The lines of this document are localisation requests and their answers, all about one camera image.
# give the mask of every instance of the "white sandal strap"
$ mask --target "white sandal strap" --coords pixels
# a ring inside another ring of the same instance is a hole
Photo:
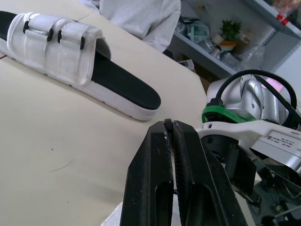
[[[28,13],[12,21],[7,45],[20,63],[67,84],[83,86],[92,78],[98,38],[103,39],[101,30],[91,25]]]

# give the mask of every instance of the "scratch on table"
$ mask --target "scratch on table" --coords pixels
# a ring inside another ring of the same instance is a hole
[[[70,162],[68,162],[68,163],[67,163],[66,165],[64,165],[63,167],[58,168],[58,169],[55,169],[55,170],[51,170],[51,171],[49,171],[49,172],[54,172],[54,171],[61,170],[61,169],[65,168],[65,167],[69,166],[69,165],[73,162],[73,160],[74,160],[74,159],[72,159]]]

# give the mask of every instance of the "green rubber band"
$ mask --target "green rubber band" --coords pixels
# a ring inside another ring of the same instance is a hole
[[[222,114],[226,117],[228,117],[229,119],[233,120],[236,123],[243,123],[246,121],[254,121],[255,119],[251,119],[251,120],[245,120],[242,117],[238,116],[237,114],[229,111],[228,109],[221,107],[221,106],[208,106],[203,110],[203,114],[202,114],[202,122],[205,123],[207,122],[207,119],[205,117],[206,113],[219,113]]]

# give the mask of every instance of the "cord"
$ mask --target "cord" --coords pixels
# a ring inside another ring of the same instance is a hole
[[[264,85],[279,101],[283,104],[283,106],[288,110],[289,114],[296,119],[297,123],[301,125],[301,117],[298,113],[293,109],[293,107],[274,89],[267,81],[265,81],[262,77],[255,75],[257,81],[259,81],[262,85]]]
[[[298,210],[298,209],[301,209],[301,206],[296,206],[296,207],[294,207],[294,208],[291,208],[290,210],[287,210],[287,211],[284,211],[284,212],[282,212],[282,213],[279,213],[279,214],[275,215],[274,218],[276,219],[276,218],[278,218],[278,217],[280,217],[280,216],[283,216],[283,215],[285,215],[285,214],[287,214],[287,213],[296,211],[296,210]]]
[[[301,195],[301,192],[300,192],[300,193],[297,194],[296,196],[293,196],[293,194],[292,194],[291,191],[288,189],[288,187],[287,187],[285,184],[284,184],[284,186],[285,186],[287,192],[290,194],[290,196],[291,196],[292,199],[296,199],[296,198],[298,198],[298,197]]]
[[[232,75],[221,85],[218,92],[216,93],[215,99],[216,100],[221,100],[222,93],[226,89],[226,87],[231,82],[233,82],[235,79],[237,79],[237,78],[239,78],[243,75],[247,75],[247,74],[262,75],[262,76],[266,76],[266,77],[272,78],[272,79],[280,82],[287,89],[287,91],[290,95],[290,99],[291,99],[291,104],[290,105],[293,107],[293,109],[296,109],[296,107],[297,107],[297,96],[296,96],[296,93],[295,93],[294,89],[292,88],[292,86],[286,80],[281,78],[280,76],[275,75],[275,74],[270,73],[270,72],[261,71],[261,70],[245,70],[245,71],[241,71],[241,72],[238,72],[238,73]],[[291,113],[289,113],[287,119],[283,123],[283,126],[293,129],[292,120],[293,120],[293,115]]]

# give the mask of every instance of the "shelf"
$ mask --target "shelf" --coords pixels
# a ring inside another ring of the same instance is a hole
[[[227,78],[236,73],[236,71],[228,67],[222,61],[211,56],[198,44],[192,42],[177,31],[174,32],[171,48],[183,53],[221,79]]]
[[[301,38],[301,31],[291,22],[283,25],[277,16],[279,13],[264,0],[243,0],[247,5],[249,5],[256,13],[263,17],[272,27],[278,31],[282,31],[286,34],[293,35],[294,37]]]

